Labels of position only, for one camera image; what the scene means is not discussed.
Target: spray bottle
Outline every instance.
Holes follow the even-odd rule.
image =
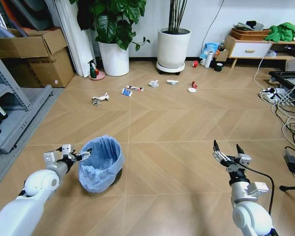
[[[97,76],[96,76],[96,65],[95,65],[95,62],[94,60],[90,60],[89,62],[89,76],[92,78],[92,79],[95,79]]]

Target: mug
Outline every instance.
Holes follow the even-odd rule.
[[[206,63],[206,59],[202,59],[202,61],[200,62],[200,65],[205,65],[205,63]]]
[[[222,70],[222,68],[223,68],[223,64],[222,64],[222,63],[217,63],[217,64],[215,65],[214,70],[219,72],[219,71]]]

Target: cabinet drawer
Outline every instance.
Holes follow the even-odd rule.
[[[270,47],[269,43],[236,43],[230,57],[263,58]]]

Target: wooden floor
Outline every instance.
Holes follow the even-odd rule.
[[[268,71],[258,81],[266,86]],[[295,236],[295,185],[282,157],[288,142],[280,120],[258,98],[252,81],[255,67],[236,66],[222,72],[191,62],[179,75],[159,75],[152,62],[132,62],[122,77],[102,81],[75,77],[47,114],[0,184],[0,209],[14,199],[32,172],[43,169],[43,152],[62,144],[79,150],[88,140],[108,134],[126,156],[119,182],[103,194],[89,194],[74,166],[47,202],[35,236],[240,236],[232,220],[229,177],[212,157],[218,140],[226,154],[236,143],[253,157],[251,167],[275,181],[272,209],[281,236]],[[169,85],[167,79],[179,80]],[[159,80],[160,87],[148,87]],[[196,93],[187,91],[191,82]],[[132,97],[126,85],[144,87]],[[110,101],[93,106],[91,98],[107,92]],[[251,181],[269,181],[247,172]],[[267,209],[270,194],[260,197]]]

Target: trash can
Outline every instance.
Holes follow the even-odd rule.
[[[79,163],[79,181],[91,193],[104,192],[120,177],[125,158],[118,141],[104,135],[90,140],[82,151],[92,149],[91,156]]]

